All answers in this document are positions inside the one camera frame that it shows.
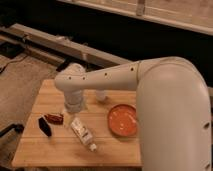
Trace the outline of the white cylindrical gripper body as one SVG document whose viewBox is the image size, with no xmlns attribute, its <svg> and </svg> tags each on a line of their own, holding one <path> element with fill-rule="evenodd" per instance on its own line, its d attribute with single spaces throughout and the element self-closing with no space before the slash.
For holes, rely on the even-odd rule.
<svg viewBox="0 0 213 171">
<path fill-rule="evenodd" d="M 65 92 L 64 105 L 68 113 L 78 113 L 84 107 L 84 97 L 82 91 Z"/>
</svg>

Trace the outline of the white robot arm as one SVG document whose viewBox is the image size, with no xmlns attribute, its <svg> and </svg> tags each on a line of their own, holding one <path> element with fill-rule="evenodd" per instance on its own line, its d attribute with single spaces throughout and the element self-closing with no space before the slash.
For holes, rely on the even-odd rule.
<svg viewBox="0 0 213 171">
<path fill-rule="evenodd" d="M 86 73 L 67 68 L 55 86 L 67 107 L 84 89 L 134 91 L 142 170 L 211 171 L 210 95 L 190 61 L 163 57 Z"/>
</svg>

